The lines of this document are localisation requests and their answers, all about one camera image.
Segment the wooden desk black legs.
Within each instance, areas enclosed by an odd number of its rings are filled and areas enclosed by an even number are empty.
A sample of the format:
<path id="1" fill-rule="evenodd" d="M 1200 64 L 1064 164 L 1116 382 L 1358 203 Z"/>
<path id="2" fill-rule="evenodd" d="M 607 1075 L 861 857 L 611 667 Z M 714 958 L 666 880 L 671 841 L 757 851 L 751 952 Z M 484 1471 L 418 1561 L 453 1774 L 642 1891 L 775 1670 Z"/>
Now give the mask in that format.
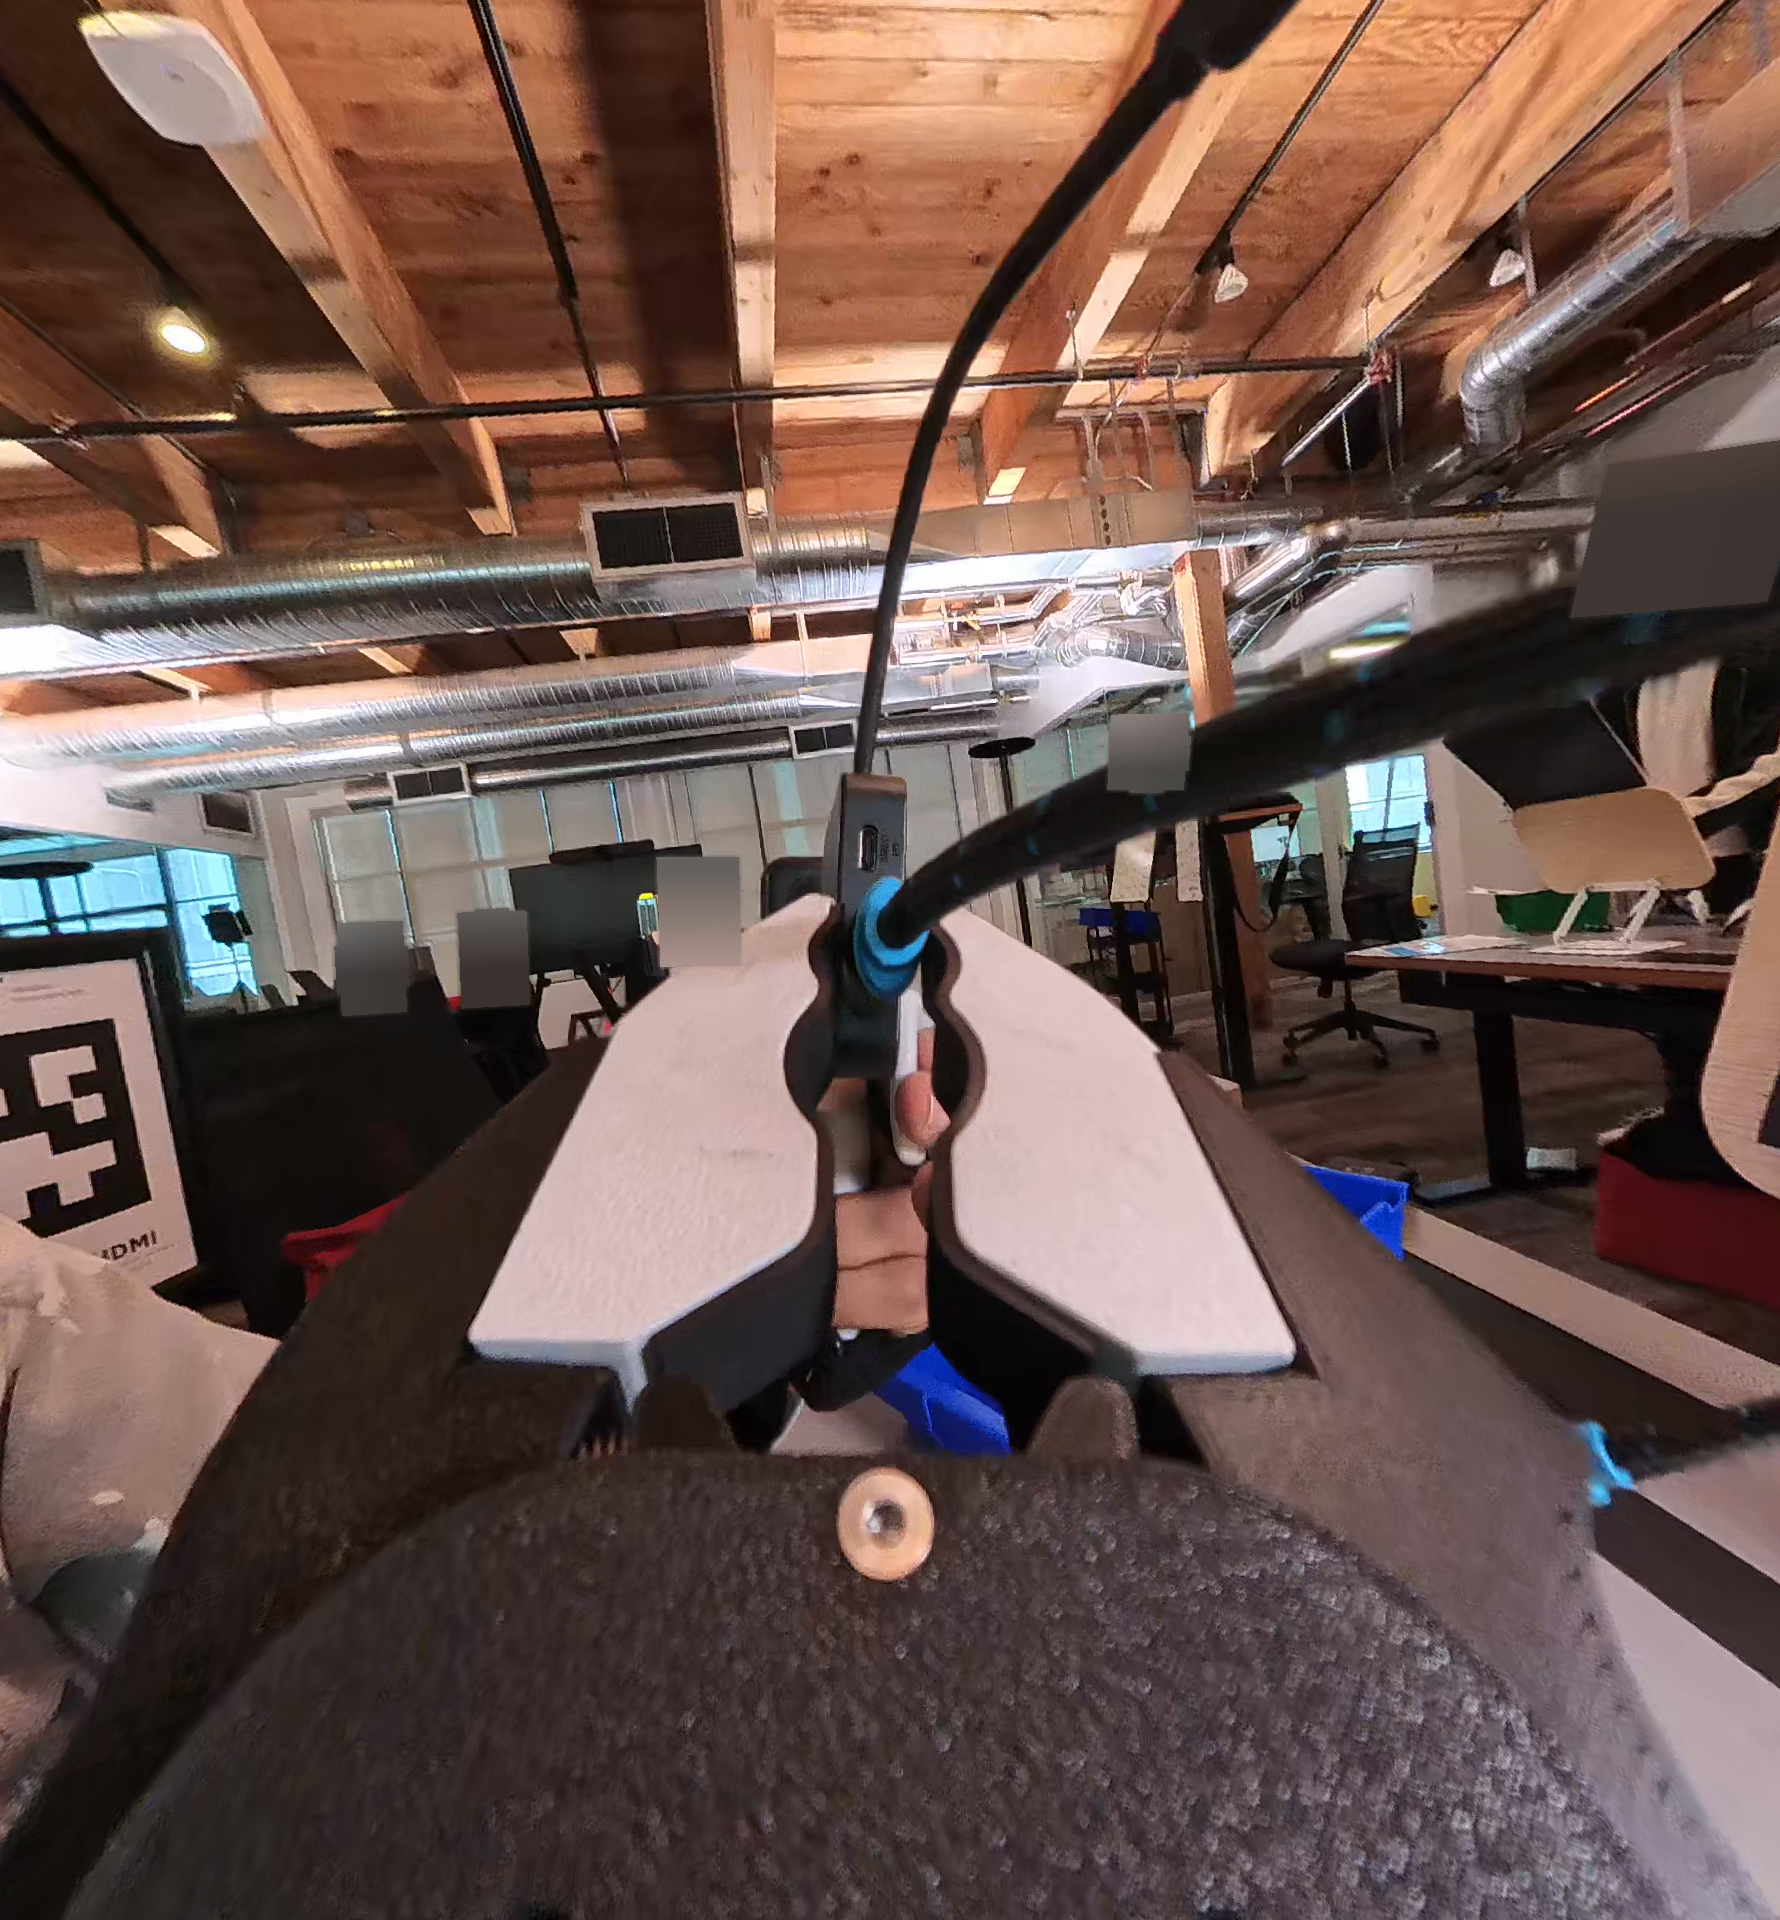
<path id="1" fill-rule="evenodd" d="M 1358 972 L 1394 972 L 1405 1003 L 1462 1011 L 1472 1019 L 1485 1173 L 1415 1186 L 1427 1208 L 1515 1192 L 1581 1188 L 1593 1169 L 1573 1151 L 1528 1145 L 1515 1024 L 1628 1032 L 1657 1048 L 1708 1044 L 1741 933 L 1698 931 L 1661 944 L 1513 942 L 1454 948 L 1446 939 L 1362 948 Z"/>

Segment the white ceiling access point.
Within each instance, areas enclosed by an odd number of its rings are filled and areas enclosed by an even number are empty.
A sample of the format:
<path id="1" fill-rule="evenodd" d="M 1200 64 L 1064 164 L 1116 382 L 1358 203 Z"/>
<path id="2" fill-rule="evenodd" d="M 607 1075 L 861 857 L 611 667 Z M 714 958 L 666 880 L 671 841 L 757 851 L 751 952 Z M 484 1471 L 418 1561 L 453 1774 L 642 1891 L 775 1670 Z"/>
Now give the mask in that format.
<path id="1" fill-rule="evenodd" d="M 78 18 L 90 57 L 158 135 L 244 148 L 269 131 L 248 80 L 205 25 L 176 12 L 92 10 Z"/>

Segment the black office chair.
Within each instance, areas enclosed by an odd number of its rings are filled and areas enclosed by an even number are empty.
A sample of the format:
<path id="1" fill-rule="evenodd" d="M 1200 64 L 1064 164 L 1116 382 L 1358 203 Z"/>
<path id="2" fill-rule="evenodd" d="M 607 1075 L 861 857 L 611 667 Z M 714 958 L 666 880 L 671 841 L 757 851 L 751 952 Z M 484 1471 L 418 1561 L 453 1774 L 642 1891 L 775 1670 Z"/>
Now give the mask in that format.
<path id="1" fill-rule="evenodd" d="M 1358 954 L 1372 948 L 1403 946 L 1421 935 L 1415 913 L 1415 864 L 1419 855 L 1419 829 L 1360 829 L 1353 837 L 1341 882 L 1339 939 L 1308 939 L 1271 948 L 1267 958 L 1284 972 L 1308 976 L 1323 999 L 1341 991 L 1341 1005 L 1290 1026 L 1282 1038 L 1284 1069 L 1298 1067 L 1300 1048 L 1329 1036 L 1343 1036 L 1366 1044 L 1380 1069 L 1388 1067 L 1382 1034 L 1417 1038 L 1423 1052 L 1438 1052 L 1442 1038 L 1431 1026 L 1374 1013 L 1358 1005 L 1358 981 L 1374 972 L 1353 966 Z"/>

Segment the wooden support post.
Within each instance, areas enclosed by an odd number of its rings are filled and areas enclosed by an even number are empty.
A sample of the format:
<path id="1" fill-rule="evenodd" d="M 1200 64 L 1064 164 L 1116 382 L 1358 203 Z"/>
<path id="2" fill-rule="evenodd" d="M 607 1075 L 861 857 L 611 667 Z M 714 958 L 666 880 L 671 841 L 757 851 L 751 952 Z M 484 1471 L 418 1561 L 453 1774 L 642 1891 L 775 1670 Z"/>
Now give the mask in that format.
<path id="1" fill-rule="evenodd" d="M 1173 603 L 1191 716 L 1202 728 L 1237 704 L 1220 552 L 1189 548 L 1173 562 Z M 1271 1022 L 1271 968 L 1261 942 L 1251 833 L 1206 823 L 1200 841 L 1220 1075 L 1251 1091 L 1259 1085 L 1255 1038 Z"/>

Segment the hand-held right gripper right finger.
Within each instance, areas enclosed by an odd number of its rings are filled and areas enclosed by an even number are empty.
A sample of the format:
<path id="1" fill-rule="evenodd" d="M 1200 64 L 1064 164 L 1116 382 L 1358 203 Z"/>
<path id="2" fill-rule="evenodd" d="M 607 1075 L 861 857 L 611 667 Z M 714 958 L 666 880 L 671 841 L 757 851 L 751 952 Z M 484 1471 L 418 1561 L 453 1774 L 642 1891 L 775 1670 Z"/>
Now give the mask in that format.
<path id="1" fill-rule="evenodd" d="M 931 1200 L 958 1272 L 1118 1381 L 1288 1368 L 1294 1331 L 1161 1048 L 972 911 L 935 942 L 935 1032 L 968 1061 Z"/>

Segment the silver air duct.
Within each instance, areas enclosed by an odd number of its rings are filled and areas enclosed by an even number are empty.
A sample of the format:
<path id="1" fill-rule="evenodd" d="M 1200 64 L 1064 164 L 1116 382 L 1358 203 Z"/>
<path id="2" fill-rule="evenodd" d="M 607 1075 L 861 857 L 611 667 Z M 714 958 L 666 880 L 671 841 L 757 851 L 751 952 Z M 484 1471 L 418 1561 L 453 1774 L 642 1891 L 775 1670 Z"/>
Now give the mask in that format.
<path id="1" fill-rule="evenodd" d="M 1780 203 L 1757 195 L 1696 217 L 1671 199 L 1643 207 L 1479 343 L 1458 382 L 1460 451 L 1491 457 L 1520 445 L 1528 392 L 1554 363 L 1700 252 L 1778 228 Z"/>
<path id="2" fill-rule="evenodd" d="M 1310 498 L 1214 503 L 1189 492 L 1118 492 L 1011 509 L 949 509 L 917 529 L 902 593 L 958 597 L 1048 583 L 1103 583 L 1165 566 L 1189 550 L 1261 548 L 1269 560 L 1392 546 L 1567 537 L 1589 527 L 1591 501 L 1532 498 L 1423 513 L 1329 511 Z M 195 562 L 131 576 L 62 576 L 53 619 L 115 642 L 224 648 L 330 646 L 472 628 L 617 615 L 865 605 L 878 599 L 888 531 L 880 517 L 779 519 L 728 562 L 611 568 L 589 537 L 488 537 L 437 548 L 351 548 L 316 556 Z"/>
<path id="3" fill-rule="evenodd" d="M 154 761 L 205 753 L 301 749 L 322 741 L 420 732 L 445 724 L 558 718 L 669 706 L 685 695 L 746 695 L 861 681 L 867 644 L 759 640 L 632 656 L 207 695 L 180 704 L 96 708 L 0 720 L 14 765 Z"/>
<path id="4" fill-rule="evenodd" d="M 402 765 L 355 765 L 351 757 L 326 767 L 304 769 L 283 763 L 265 771 L 203 771 L 170 767 L 166 779 L 154 769 L 123 777 L 105 788 L 105 798 L 125 810 L 141 812 L 168 798 L 250 798 L 326 788 L 332 800 L 363 810 L 402 802 L 472 800 L 498 794 L 539 792 L 552 786 L 578 786 L 630 779 L 652 773 L 687 773 L 718 765 L 759 765 L 769 761 L 849 761 L 851 724 L 796 724 L 755 732 L 679 734 L 615 747 L 441 759 Z"/>

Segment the black monitor on stand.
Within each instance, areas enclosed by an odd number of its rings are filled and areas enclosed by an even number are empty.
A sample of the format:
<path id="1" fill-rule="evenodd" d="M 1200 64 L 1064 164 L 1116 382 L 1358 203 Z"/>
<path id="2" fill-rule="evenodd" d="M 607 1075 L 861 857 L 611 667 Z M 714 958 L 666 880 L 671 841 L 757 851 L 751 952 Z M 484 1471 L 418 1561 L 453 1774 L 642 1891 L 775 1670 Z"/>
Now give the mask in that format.
<path id="1" fill-rule="evenodd" d="M 541 866 L 515 868 L 533 983 L 578 978 L 611 1024 L 654 991 L 662 983 L 656 876 L 652 841 L 556 851 Z"/>

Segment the blue plastic bin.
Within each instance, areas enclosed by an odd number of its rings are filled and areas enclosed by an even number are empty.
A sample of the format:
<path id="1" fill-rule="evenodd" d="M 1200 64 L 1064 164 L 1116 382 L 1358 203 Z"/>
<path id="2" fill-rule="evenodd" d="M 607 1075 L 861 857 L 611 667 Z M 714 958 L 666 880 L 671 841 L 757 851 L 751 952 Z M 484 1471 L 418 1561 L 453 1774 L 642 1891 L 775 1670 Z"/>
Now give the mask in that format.
<path id="1" fill-rule="evenodd" d="M 1405 1257 L 1409 1188 L 1312 1163 L 1304 1171 L 1388 1253 Z M 1011 1428 L 999 1401 L 960 1374 L 935 1346 L 925 1346 L 878 1385 L 874 1399 L 902 1422 L 906 1442 L 919 1452 L 1011 1452 Z"/>

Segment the red plastic bin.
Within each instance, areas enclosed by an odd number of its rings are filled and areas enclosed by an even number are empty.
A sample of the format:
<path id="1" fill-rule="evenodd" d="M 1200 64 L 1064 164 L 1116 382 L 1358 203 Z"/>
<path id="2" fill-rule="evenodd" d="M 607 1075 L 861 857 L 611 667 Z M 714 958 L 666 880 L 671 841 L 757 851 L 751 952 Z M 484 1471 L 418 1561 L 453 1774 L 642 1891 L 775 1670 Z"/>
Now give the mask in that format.
<path id="1" fill-rule="evenodd" d="M 1780 1198 L 1597 1159 L 1597 1257 L 1780 1313 Z"/>
<path id="2" fill-rule="evenodd" d="M 304 1303 L 314 1303 L 332 1274 L 347 1266 L 400 1210 L 404 1196 L 332 1227 L 289 1233 L 279 1255 L 299 1278 Z"/>

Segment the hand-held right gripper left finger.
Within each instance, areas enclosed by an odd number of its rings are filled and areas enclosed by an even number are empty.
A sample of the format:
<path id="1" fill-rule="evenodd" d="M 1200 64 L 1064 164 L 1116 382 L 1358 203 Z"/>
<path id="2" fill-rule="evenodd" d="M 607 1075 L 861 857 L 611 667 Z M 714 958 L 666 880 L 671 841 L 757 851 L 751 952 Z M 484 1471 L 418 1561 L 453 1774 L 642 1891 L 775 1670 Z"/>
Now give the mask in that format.
<path id="1" fill-rule="evenodd" d="M 730 1411 L 833 1329 L 833 1067 L 808 894 L 734 966 L 675 972 L 601 1050 L 470 1325 L 484 1360 L 609 1372 L 625 1403 L 685 1378 Z"/>

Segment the black floor lamp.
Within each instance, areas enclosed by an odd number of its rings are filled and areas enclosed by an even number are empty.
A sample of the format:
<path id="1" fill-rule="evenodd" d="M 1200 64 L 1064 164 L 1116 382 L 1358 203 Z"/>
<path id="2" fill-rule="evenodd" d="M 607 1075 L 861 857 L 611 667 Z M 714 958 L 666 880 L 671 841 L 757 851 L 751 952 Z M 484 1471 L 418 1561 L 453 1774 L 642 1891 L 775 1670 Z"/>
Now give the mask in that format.
<path id="1" fill-rule="evenodd" d="M 990 736 L 970 747 L 972 786 L 980 818 L 986 825 L 1019 806 L 1015 759 L 1027 755 L 1029 749 L 1031 741 L 1025 734 Z M 1027 878 L 1013 878 L 990 892 L 988 907 L 993 921 L 1001 923 L 1025 948 L 1036 948 Z"/>

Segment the small board on stand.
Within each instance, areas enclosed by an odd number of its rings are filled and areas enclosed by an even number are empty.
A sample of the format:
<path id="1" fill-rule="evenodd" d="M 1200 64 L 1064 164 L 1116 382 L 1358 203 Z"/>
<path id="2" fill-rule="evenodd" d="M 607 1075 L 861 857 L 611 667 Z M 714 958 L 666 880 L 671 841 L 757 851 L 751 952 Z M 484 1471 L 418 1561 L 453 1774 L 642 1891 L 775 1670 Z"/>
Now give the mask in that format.
<path id="1" fill-rule="evenodd" d="M 1593 704 L 1536 708 L 1446 736 L 1450 755 L 1505 806 L 1538 884 L 1567 898 L 1550 954 L 1612 958 L 1682 948 L 1649 927 L 1667 894 L 1694 901 L 1708 921 L 1704 888 L 1716 859 L 1688 804 L 1651 784 Z M 1632 892 L 1618 933 L 1577 933 L 1591 894 Z"/>

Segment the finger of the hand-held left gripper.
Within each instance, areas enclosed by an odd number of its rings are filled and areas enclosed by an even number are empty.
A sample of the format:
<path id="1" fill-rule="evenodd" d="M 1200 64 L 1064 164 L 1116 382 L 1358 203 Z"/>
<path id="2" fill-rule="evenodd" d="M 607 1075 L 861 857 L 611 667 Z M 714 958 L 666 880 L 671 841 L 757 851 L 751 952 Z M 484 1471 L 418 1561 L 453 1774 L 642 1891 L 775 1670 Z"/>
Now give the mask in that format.
<path id="1" fill-rule="evenodd" d="M 933 1022 L 921 993 L 898 1001 L 898 1050 L 890 1091 L 890 1138 L 898 1165 L 921 1167 L 935 1138 L 931 1083 Z"/>

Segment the person's left hand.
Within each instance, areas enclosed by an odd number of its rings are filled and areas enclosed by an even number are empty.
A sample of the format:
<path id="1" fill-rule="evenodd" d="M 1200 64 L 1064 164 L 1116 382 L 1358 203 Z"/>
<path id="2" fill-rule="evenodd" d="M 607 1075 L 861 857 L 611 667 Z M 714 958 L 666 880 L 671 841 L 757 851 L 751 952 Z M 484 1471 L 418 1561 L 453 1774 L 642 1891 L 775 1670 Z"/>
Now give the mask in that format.
<path id="1" fill-rule="evenodd" d="M 931 1042 L 933 1034 L 921 1036 L 917 1067 L 892 1097 L 894 1141 L 921 1151 L 921 1163 L 904 1163 L 896 1143 L 878 1143 L 863 1081 L 835 1081 L 816 1112 L 841 1167 L 855 1167 L 865 1149 L 876 1155 L 863 1188 L 837 1184 L 833 1329 L 841 1337 L 927 1331 L 931 1149 L 949 1126 L 931 1083 Z"/>

